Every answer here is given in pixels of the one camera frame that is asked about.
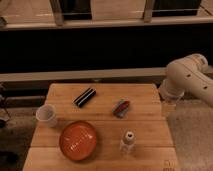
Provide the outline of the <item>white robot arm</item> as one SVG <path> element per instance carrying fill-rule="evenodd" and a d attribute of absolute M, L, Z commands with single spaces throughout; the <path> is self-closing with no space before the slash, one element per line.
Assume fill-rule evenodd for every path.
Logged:
<path fill-rule="evenodd" d="M 207 59 L 198 53 L 173 60 L 166 66 L 166 77 L 158 88 L 163 99 L 164 117 L 175 110 L 177 102 L 186 92 L 213 108 L 213 79 L 204 74 L 207 69 Z"/>

